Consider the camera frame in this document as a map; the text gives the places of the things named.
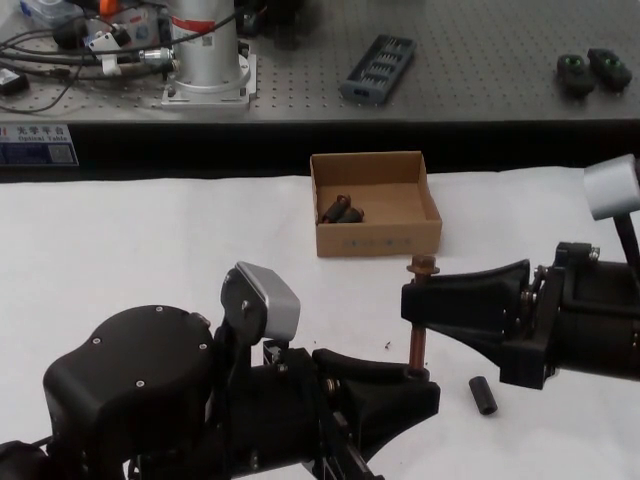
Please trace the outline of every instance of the open cardboard box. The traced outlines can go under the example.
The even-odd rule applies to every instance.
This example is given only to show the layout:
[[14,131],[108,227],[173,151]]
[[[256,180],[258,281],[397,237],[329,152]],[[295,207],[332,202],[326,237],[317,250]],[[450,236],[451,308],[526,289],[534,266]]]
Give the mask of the open cardboard box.
[[[319,257],[433,254],[442,219],[429,193],[421,152],[311,157]],[[363,223],[319,223],[338,195],[364,210]]]

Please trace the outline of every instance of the cable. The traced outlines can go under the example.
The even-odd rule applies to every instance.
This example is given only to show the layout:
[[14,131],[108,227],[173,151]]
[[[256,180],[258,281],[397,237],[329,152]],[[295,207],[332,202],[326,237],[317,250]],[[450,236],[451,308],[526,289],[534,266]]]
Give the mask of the cable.
[[81,62],[75,58],[51,58],[41,57],[38,55],[20,55],[19,53],[5,52],[0,52],[0,58],[4,58],[5,60],[12,60],[15,62],[48,63],[51,65],[68,65],[73,67],[98,67],[102,65],[102,63],[95,58],[87,59],[84,62]]
[[19,108],[11,108],[11,107],[5,107],[4,105],[0,105],[0,110],[4,110],[5,112],[9,112],[9,113],[22,113],[26,115],[33,114],[33,113],[42,113],[42,112],[46,112],[47,110],[51,110],[58,103],[60,103],[60,100],[63,99],[63,97],[67,94],[67,92],[71,89],[71,87],[76,83],[76,81],[80,77],[80,72],[82,71],[83,67],[84,65],[82,64],[78,66],[78,69],[76,70],[76,73],[73,76],[73,78],[69,80],[69,83],[67,83],[66,87],[64,87],[62,92],[60,92],[60,95],[58,95],[58,97],[49,105],[46,105],[41,108],[30,109],[30,110],[22,110]]
[[[52,70],[33,70],[30,68],[22,67],[19,65],[14,65],[11,63],[3,62],[0,60],[0,67],[8,68],[14,72],[24,73],[27,75],[33,75],[34,77],[40,78],[51,78],[54,80],[66,80],[69,78],[71,74],[70,70],[62,69],[62,68],[54,68]],[[125,73],[119,76],[108,77],[106,75],[81,75],[78,77],[78,81],[112,81],[116,82],[118,80],[135,80],[139,78],[150,77],[153,75],[160,75],[162,73],[168,73],[172,71],[170,66],[158,66],[153,67],[149,70],[141,71],[141,72],[133,72],[133,73]]]
[[[114,13],[114,15],[118,15],[118,14],[120,14],[120,13],[126,12],[126,11],[128,11],[128,10],[132,10],[132,9],[134,9],[134,8],[142,7],[142,6],[144,6],[144,5],[149,5],[149,6],[152,6],[152,7],[155,7],[155,8],[164,8],[164,5],[161,5],[161,4],[159,4],[159,3],[153,3],[153,2],[145,2],[145,1],[141,1],[141,2],[139,2],[137,5],[130,5],[130,6],[128,6],[128,7],[125,7],[125,8],[122,8],[122,9],[118,10],[116,13]],[[10,37],[10,38],[8,38],[8,39],[6,39],[6,40],[3,40],[2,42],[0,42],[0,51],[4,50],[4,49],[6,49],[6,48],[11,48],[11,46],[10,46],[10,45],[7,45],[8,43],[10,43],[10,42],[14,42],[14,41],[16,41],[16,40],[18,40],[18,39],[20,39],[20,38],[22,38],[22,37],[24,37],[24,36],[27,36],[27,35],[34,35],[34,34],[40,34],[40,33],[43,33],[43,34],[44,34],[44,33],[47,33],[47,34],[49,34],[49,35],[47,35],[47,36],[50,36],[50,35],[51,35],[53,32],[55,32],[56,30],[61,29],[61,28],[64,28],[64,27],[66,27],[66,26],[70,25],[71,23],[75,22],[76,20],[81,20],[81,19],[85,19],[85,20],[98,20],[98,21],[103,22],[105,25],[109,25],[111,28],[113,28],[113,27],[114,27],[114,25],[113,25],[111,22],[108,22],[108,21],[104,20],[102,17],[100,17],[100,15],[87,16],[87,15],[86,15],[86,12],[85,12],[85,14],[84,14],[84,15],[79,15],[79,16],[77,16],[77,17],[70,18],[70,19],[69,19],[69,20],[67,20],[66,22],[64,22],[64,23],[62,23],[62,24],[60,24],[60,25],[58,25],[57,27],[54,27],[54,28],[41,28],[41,29],[38,29],[38,30],[31,30],[31,31],[29,31],[29,32],[19,33],[19,34],[17,34],[17,35],[14,35],[13,37]],[[20,40],[20,42],[18,42],[18,43],[26,42],[26,41],[29,41],[29,40],[35,40],[35,39],[37,39],[37,38],[46,38],[46,36],[43,36],[43,37],[33,37],[33,38],[23,39],[23,40]]]
[[[235,20],[236,17],[240,16],[243,11],[244,11],[244,8],[236,9],[236,11],[233,12],[231,15],[229,15],[227,18],[225,18],[224,20],[220,21],[219,23],[216,23],[215,25],[213,25],[211,28],[208,28],[204,32],[194,33],[193,35],[188,35],[186,37],[182,37],[182,38],[179,38],[179,39],[176,39],[176,40],[171,40],[171,41],[168,41],[168,42],[161,42],[161,43],[159,43],[157,45],[152,45],[152,46],[148,46],[148,47],[123,48],[121,50],[103,50],[103,51],[100,51],[100,52],[97,52],[97,53],[99,53],[100,55],[118,55],[118,54],[123,54],[123,53],[138,53],[138,52],[143,51],[143,50],[155,50],[156,48],[173,47],[174,45],[179,45],[179,44],[184,43],[184,42],[189,42],[191,40],[195,40],[197,38],[204,37],[205,35],[209,35],[210,33],[215,32],[219,28],[222,28],[225,25],[227,25],[228,23],[230,23],[233,20]],[[22,48],[22,47],[16,47],[16,46],[11,47],[11,49],[16,50],[18,52],[22,52],[22,53],[32,54],[32,55],[46,55],[46,56],[57,56],[57,55],[60,55],[60,52],[38,51],[38,50],[31,50],[31,49]],[[65,52],[64,55],[67,55],[67,56],[80,56],[80,55],[84,55],[84,50]]]

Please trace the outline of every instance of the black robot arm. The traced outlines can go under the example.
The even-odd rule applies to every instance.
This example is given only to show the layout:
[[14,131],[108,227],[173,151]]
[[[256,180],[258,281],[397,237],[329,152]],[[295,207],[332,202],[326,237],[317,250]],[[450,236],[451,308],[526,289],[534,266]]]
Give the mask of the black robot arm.
[[[100,325],[45,374],[46,453],[0,446],[0,478],[226,480],[302,463],[318,479],[382,480],[366,462],[438,412],[424,369],[289,348],[300,304],[271,270],[238,263],[221,301],[213,336],[166,306]],[[275,340],[252,367],[263,337]]]
[[541,389],[556,368],[640,380],[640,252],[629,213],[640,209],[631,155],[585,171],[594,219],[613,218],[626,263],[560,243],[551,266],[529,261],[405,285],[402,316],[476,349],[505,383]]

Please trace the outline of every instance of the black rubber tube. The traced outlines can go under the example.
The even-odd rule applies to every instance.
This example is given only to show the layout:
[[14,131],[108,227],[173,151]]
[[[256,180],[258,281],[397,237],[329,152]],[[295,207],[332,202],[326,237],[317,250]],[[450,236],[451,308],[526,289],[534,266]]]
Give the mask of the black rubber tube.
[[478,411],[482,415],[491,415],[498,410],[498,404],[496,403],[495,398],[493,398],[493,393],[491,393],[491,389],[489,388],[486,378],[472,378],[469,380],[469,387],[471,388],[471,393],[476,401]]

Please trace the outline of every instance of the wire bundle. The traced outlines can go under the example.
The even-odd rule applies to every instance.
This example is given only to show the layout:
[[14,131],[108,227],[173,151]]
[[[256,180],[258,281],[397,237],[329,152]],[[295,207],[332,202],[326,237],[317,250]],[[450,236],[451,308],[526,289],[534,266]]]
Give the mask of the wire bundle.
[[[118,12],[116,12],[116,14],[122,13],[124,11],[130,10],[133,8],[138,8],[143,5],[152,5],[155,7],[162,7],[162,5],[159,5],[159,4],[142,1],[135,6],[123,8],[122,10],[119,10]],[[211,28],[207,29],[206,31],[194,33],[193,35],[182,37],[177,40],[161,42],[157,45],[142,47],[142,48],[124,48],[120,50],[108,50],[108,51],[105,50],[105,51],[101,51],[100,54],[101,55],[109,55],[109,54],[115,54],[115,55],[136,54],[137,55],[139,52],[145,51],[145,50],[155,50],[157,48],[173,47],[174,45],[178,45],[183,42],[188,42],[196,38],[200,38],[210,33],[213,33],[217,29],[235,20],[236,17],[241,13],[242,13],[242,9],[238,9],[232,15],[229,15],[227,18],[214,24]],[[32,75],[36,77],[53,78],[53,79],[58,79],[66,82],[65,88],[62,90],[62,92],[60,92],[60,94],[50,104],[44,107],[37,108],[37,109],[30,109],[30,110],[21,110],[17,108],[11,108],[11,107],[0,105],[0,110],[4,110],[10,113],[22,113],[22,114],[41,113],[55,107],[60,102],[60,100],[64,98],[64,96],[69,91],[69,89],[71,89],[71,87],[73,87],[73,85],[75,85],[76,82],[78,81],[82,81],[82,80],[110,81],[114,79],[133,80],[133,79],[148,77],[151,75],[167,73],[167,67],[155,67],[149,70],[145,70],[143,72],[129,73],[126,75],[121,75],[119,77],[107,77],[104,75],[80,75],[81,71],[85,67],[94,67],[94,66],[101,65],[100,61],[97,60],[93,56],[92,52],[89,51],[87,48],[78,48],[76,50],[69,50],[62,53],[55,50],[41,51],[41,50],[24,48],[20,46],[20,44],[30,40],[36,40],[40,38],[50,38],[53,36],[54,32],[57,29],[65,28],[79,19],[98,20],[105,23],[105,25],[108,25],[109,27],[113,28],[113,25],[110,22],[102,19],[99,15],[87,16],[85,14],[79,17],[72,18],[56,28],[43,28],[38,30],[32,30],[29,32],[23,32],[0,42],[0,67],[8,68],[12,71],[22,73],[22,74]],[[12,50],[13,52],[19,52],[19,53],[13,53],[13,52],[9,53],[7,52],[7,50]],[[47,65],[53,65],[53,66],[62,65],[64,67],[76,67],[76,70],[75,72],[72,73],[70,68],[55,67],[48,71],[41,71],[41,70],[28,68],[22,65],[17,65],[13,62],[28,62],[28,63],[37,63],[37,64],[47,64]]]

